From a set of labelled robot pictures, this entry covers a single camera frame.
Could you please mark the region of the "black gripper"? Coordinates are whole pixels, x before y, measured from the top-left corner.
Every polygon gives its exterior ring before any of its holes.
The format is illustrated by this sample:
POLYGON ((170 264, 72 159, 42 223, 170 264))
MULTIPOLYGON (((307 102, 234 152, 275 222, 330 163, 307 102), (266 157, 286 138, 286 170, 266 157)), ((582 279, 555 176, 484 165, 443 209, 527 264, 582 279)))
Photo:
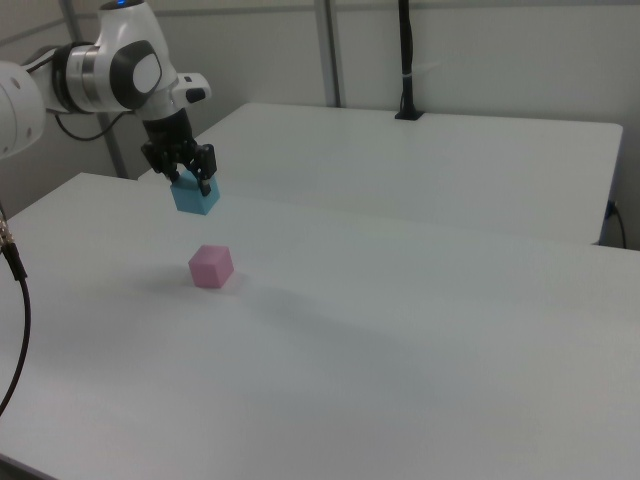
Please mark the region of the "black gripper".
POLYGON ((148 140, 141 151, 151 168, 171 183, 180 178, 177 166, 189 165, 202 196, 211 193, 211 179, 217 172, 215 150, 211 144, 197 145, 185 110, 169 117, 143 122, 148 140))

